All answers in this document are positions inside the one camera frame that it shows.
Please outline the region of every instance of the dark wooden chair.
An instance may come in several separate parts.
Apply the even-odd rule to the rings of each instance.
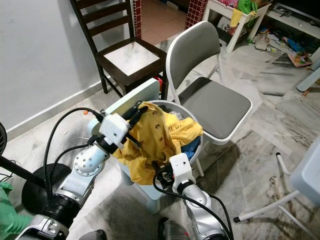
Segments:
[[[92,6],[106,2],[106,0],[70,0],[70,2],[94,55],[104,93],[108,93],[107,82],[120,97],[123,96],[104,74],[104,70],[121,87],[123,94],[127,94],[148,79],[163,72],[161,99],[166,99],[168,93],[166,53],[135,37],[130,0],[88,11],[88,13],[83,13],[84,9],[92,10],[94,8]],[[126,15],[88,27],[88,24],[94,21],[122,11],[126,11]],[[98,51],[93,36],[124,24],[128,24],[130,38]]]

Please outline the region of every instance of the yellow shirt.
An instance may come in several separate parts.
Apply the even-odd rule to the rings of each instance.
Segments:
[[[182,146],[201,136],[203,129],[190,117],[179,120],[150,102],[143,102],[138,108],[144,106],[148,106],[148,110],[130,131],[141,148],[127,140],[124,148],[118,149],[113,156],[128,166],[133,182],[152,185],[155,174],[152,161],[157,161],[159,165],[167,163],[170,157],[181,153]]]

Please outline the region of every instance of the grey chair backrest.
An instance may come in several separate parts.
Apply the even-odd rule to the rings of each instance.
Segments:
[[[219,53],[217,30],[208,21],[201,21],[177,36],[168,50],[165,64],[174,88],[179,87],[194,67]]]

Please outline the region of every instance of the black pole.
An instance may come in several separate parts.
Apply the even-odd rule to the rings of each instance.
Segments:
[[[6,159],[4,156],[0,156],[0,167],[7,169],[8,171],[14,173],[15,175],[18,175],[19,177],[27,181],[30,181],[38,185],[39,187],[42,187],[42,188],[45,187],[45,181],[42,178],[36,175],[33,175],[31,172],[25,170],[24,168],[20,167],[14,162]]]

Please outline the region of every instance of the black stand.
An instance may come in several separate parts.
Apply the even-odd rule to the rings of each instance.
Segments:
[[[47,165],[48,176],[51,174],[53,165],[53,163]],[[3,156],[0,156],[0,167],[16,174],[23,179],[26,179],[26,183],[22,189],[21,202],[23,206],[32,214],[40,214],[48,204],[45,181],[43,179],[44,168],[40,167],[34,173],[31,173]],[[60,163],[56,165],[52,177],[53,192],[70,173],[71,169],[68,166]]]

